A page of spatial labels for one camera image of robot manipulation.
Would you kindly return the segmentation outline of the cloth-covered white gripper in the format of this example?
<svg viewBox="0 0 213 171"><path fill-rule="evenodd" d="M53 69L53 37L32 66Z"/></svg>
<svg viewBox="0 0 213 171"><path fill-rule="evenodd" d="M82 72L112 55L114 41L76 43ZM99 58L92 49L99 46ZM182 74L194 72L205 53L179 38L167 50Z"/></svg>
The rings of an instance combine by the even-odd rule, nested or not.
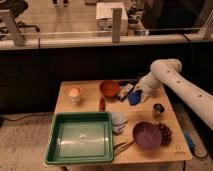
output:
<svg viewBox="0 0 213 171"><path fill-rule="evenodd" d="M161 82L158 81L151 72L143 76L139 82L139 88L143 93L151 96L156 93L156 91L161 87Z"/></svg>

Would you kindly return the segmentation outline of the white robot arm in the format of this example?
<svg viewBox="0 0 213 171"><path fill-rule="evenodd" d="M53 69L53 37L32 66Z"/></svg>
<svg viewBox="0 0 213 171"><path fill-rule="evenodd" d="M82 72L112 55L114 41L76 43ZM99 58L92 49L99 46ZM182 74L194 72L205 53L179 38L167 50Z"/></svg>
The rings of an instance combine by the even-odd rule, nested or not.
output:
<svg viewBox="0 0 213 171"><path fill-rule="evenodd" d="M182 64L178 59L155 60L150 72L139 80L136 87L151 95L165 84L213 130L213 95L183 78L181 70Z"/></svg>

